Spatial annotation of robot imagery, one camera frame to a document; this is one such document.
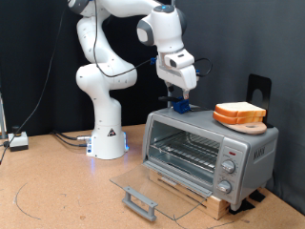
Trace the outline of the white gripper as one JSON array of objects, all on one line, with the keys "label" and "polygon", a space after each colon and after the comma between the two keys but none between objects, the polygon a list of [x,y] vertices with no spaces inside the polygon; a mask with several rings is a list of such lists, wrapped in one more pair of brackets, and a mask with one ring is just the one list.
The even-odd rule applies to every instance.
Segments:
[{"label": "white gripper", "polygon": [[183,89],[184,99],[189,99],[190,90],[196,87],[196,73],[193,57],[165,56],[156,60],[156,70],[159,78],[165,81],[168,92],[173,92],[173,84]]}]

